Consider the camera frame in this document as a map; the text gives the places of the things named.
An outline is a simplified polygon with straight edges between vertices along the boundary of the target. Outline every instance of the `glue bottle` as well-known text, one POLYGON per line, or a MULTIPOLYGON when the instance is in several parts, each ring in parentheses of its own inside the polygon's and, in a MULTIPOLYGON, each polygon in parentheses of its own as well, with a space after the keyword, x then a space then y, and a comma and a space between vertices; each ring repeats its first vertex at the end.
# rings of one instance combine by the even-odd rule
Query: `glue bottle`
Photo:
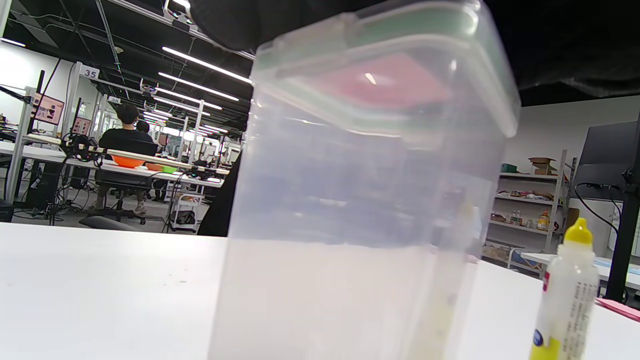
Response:
POLYGON ((545 272, 529 360, 580 360, 584 351, 599 284, 587 220, 567 230, 557 255, 545 272))

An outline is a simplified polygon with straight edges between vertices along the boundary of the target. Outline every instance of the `ceiling light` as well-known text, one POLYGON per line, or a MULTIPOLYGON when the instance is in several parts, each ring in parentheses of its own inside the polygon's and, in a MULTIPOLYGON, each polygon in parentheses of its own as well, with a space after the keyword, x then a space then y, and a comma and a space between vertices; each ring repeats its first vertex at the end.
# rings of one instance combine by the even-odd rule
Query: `ceiling light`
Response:
POLYGON ((192 57, 192 56, 189 56, 189 55, 187 55, 187 54, 182 54, 182 53, 180 53, 180 52, 178 52, 178 51, 176 51, 176 50, 170 49, 170 48, 168 48, 168 47, 166 47, 166 46, 163 46, 162 50, 166 51, 167 53, 171 53, 171 54, 174 54, 174 55, 180 56, 181 58, 185 58, 185 59, 187 59, 187 60, 189 60, 189 61, 193 61, 193 62, 195 62, 195 63, 198 63, 198 64, 202 65, 202 66, 206 66, 206 67, 208 67, 208 68, 210 68, 210 69, 212 69, 212 70, 215 70, 215 71, 221 72, 221 73, 223 73, 223 74, 225 74, 225 75, 229 75, 229 76, 231 76, 232 78, 236 78, 236 79, 238 79, 238 80, 242 80, 242 81, 244 81, 244 82, 246 82, 246 83, 249 83, 249 84, 250 84, 250 83, 252 83, 250 79, 245 78, 244 76, 240 76, 240 75, 238 75, 238 74, 234 74, 234 73, 233 73, 233 72, 231 72, 231 71, 225 70, 225 69, 223 69, 223 68, 221 68, 221 67, 217 67, 217 66, 215 66, 215 65, 211 65, 210 63, 206 63, 206 62, 204 62, 204 61, 202 61, 202 60, 198 60, 198 59, 196 59, 196 58, 194 58, 194 57, 192 57))
POLYGON ((17 41, 13 41, 13 40, 9 40, 7 38, 0 38, 0 41, 2 42, 6 42, 7 44, 13 44, 13 45, 18 45, 18 46, 22 46, 22 47, 27 47, 26 45, 24 45, 21 42, 17 42, 17 41))
POLYGON ((214 134, 214 133, 215 134, 220 134, 219 131, 215 131, 215 130, 212 130, 212 129, 207 129, 206 127, 199 127, 198 131, 204 131, 205 133, 209 133, 209 134, 214 134))
POLYGON ((174 3, 184 6, 185 9, 191 8, 191 4, 187 0, 173 0, 174 3))
POLYGON ((219 127, 213 127, 213 126, 209 126, 207 124, 202 124, 202 126, 208 127, 209 129, 212 129, 212 130, 215 130, 215 131, 221 131, 222 133, 228 133, 227 130, 220 129, 219 127))
POLYGON ((226 97, 227 99, 230 99, 230 100, 233 100, 233 101, 239 101, 239 99, 237 97, 233 97, 231 95, 227 95, 227 94, 224 94, 222 92, 215 91, 215 90, 210 89, 210 88, 206 88, 206 87, 204 87, 202 85, 198 85, 198 84, 192 83, 190 81, 182 80, 181 78, 176 78, 175 76, 171 76, 171 75, 165 74, 164 72, 158 72, 158 75, 164 76, 164 77, 166 77, 168 79, 171 79, 171 80, 174 80, 174 81, 178 81, 179 83, 183 83, 183 84, 187 84, 189 86, 193 86, 193 87, 195 87, 197 89, 208 91, 208 92, 210 92, 212 94, 215 94, 215 95, 218 95, 218 96, 226 97))
POLYGON ((145 117, 145 120, 153 120, 153 121, 162 121, 162 119, 159 119, 157 117, 151 117, 149 115, 143 115, 145 117))
MULTIPOLYGON (((194 113, 197 113, 197 112, 198 112, 198 109, 195 109, 195 108, 192 108, 192 107, 190 107, 190 106, 186 106, 186 105, 180 104, 179 102, 169 101, 169 100, 163 99, 163 98, 161 98, 161 97, 155 97, 154 99, 155 99, 155 100, 157 100, 157 101, 160 101, 160 102, 164 102, 165 104, 171 104, 171 105, 173 105, 173 106, 177 106, 177 107, 179 107, 179 108, 183 108, 183 109, 191 110, 191 111, 193 111, 194 113)), ((211 116, 211 114, 210 114, 210 113, 206 113, 206 112, 204 112, 204 111, 202 112, 202 115, 208 115, 208 116, 211 116)))
MULTIPOLYGON (((200 103, 200 100, 198 100, 198 99, 195 99, 193 97, 188 97, 186 95, 178 94, 177 92, 172 92, 172 91, 165 90, 165 89, 162 89, 162 88, 156 88, 156 90, 158 90, 159 92, 164 92, 164 93, 169 94, 169 95, 180 97, 180 98, 185 99, 185 100, 190 100, 190 101, 193 101, 193 102, 197 102, 198 104, 200 103)), ((217 109, 217 110, 222 110, 222 108, 219 107, 218 105, 213 105, 213 104, 210 104, 210 103, 208 103, 206 101, 205 101, 204 104, 205 104, 205 106, 208 106, 210 108, 214 108, 214 109, 217 109)))
POLYGON ((166 116, 150 113, 148 111, 145 111, 144 115, 149 115, 151 117, 158 118, 158 119, 169 120, 169 118, 166 116))
POLYGON ((168 113, 166 111, 161 111, 161 110, 158 110, 158 109, 154 109, 154 112, 156 112, 158 114, 166 115, 166 116, 173 116, 173 115, 171 115, 171 113, 168 113))

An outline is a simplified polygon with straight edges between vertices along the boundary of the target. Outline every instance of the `white desk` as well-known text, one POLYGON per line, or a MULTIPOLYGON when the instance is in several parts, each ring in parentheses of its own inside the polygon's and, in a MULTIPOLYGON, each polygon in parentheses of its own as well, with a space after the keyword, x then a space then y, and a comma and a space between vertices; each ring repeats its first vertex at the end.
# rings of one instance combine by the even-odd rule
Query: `white desk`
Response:
MULTIPOLYGON (((3 223, 0 233, 3 359, 207 360, 225 239, 3 223)), ((528 359, 542 283, 471 266, 455 359, 528 359)), ((634 358, 639 331, 595 306, 584 360, 634 358)))
MULTIPOLYGON (((13 147, 14 147, 13 143, 0 142, 0 154, 12 155, 13 147)), ((27 159, 48 161, 53 163, 61 163, 65 159, 65 153, 62 151, 42 149, 42 148, 33 147, 33 146, 25 146, 24 152, 22 155, 27 159)), ((67 161, 67 164, 73 165, 76 167, 96 169, 96 166, 93 164, 93 162, 83 163, 82 161, 79 161, 79 160, 69 159, 67 161)), ((138 175, 138 176, 151 176, 152 174, 156 173, 154 171, 147 169, 146 167, 137 167, 135 169, 119 167, 118 165, 116 165, 114 161, 111 161, 111 160, 104 160, 102 169, 110 172, 119 172, 122 174, 131 174, 131 175, 138 175)), ((160 174, 154 175, 154 179, 176 181, 178 180, 178 175, 160 173, 160 174)), ((180 179, 180 181, 182 183, 208 186, 211 188, 219 188, 224 183, 224 180, 221 180, 221 179, 211 179, 211 180, 203 181, 199 179, 192 179, 186 176, 183 176, 180 179)))
MULTIPOLYGON (((555 254, 537 254, 535 252, 524 252, 520 256, 523 259, 532 260, 544 265, 549 265, 551 261, 556 257, 555 254)), ((611 261, 606 258, 596 258, 600 261, 611 261)), ((600 274, 601 281, 609 281, 609 267, 596 265, 598 273, 600 274)), ((634 290, 640 290, 640 275, 627 273, 627 287, 634 290)))

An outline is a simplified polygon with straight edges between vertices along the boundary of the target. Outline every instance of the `cardboard box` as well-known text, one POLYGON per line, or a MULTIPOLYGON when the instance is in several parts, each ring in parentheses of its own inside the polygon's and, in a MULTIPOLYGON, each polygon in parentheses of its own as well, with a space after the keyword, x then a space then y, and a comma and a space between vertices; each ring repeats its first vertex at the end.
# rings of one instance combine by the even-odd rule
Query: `cardboard box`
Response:
POLYGON ((536 175, 553 175, 553 172, 557 171, 556 168, 551 166, 551 161, 555 161, 555 159, 529 158, 529 161, 531 161, 531 165, 535 168, 533 173, 536 175))

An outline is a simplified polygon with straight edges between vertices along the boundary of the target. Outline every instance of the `monitor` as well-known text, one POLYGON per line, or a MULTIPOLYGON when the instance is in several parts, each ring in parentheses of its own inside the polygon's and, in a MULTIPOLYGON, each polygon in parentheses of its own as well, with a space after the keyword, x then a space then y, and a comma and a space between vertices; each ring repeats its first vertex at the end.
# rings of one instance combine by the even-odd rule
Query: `monitor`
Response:
POLYGON ((91 128, 91 120, 77 117, 74 121, 73 133, 89 135, 89 129, 91 128))
POLYGON ((49 96, 43 96, 42 94, 36 94, 33 99, 33 110, 31 116, 37 121, 46 122, 48 124, 58 125, 60 124, 60 118, 62 117, 62 111, 65 107, 65 103, 56 100, 49 96))
MULTIPOLYGON (((587 131, 573 185, 608 184, 624 189, 622 173, 633 165, 637 124, 636 121, 591 126, 587 131)), ((623 193, 619 190, 580 186, 578 193, 583 199, 623 200, 623 193)))

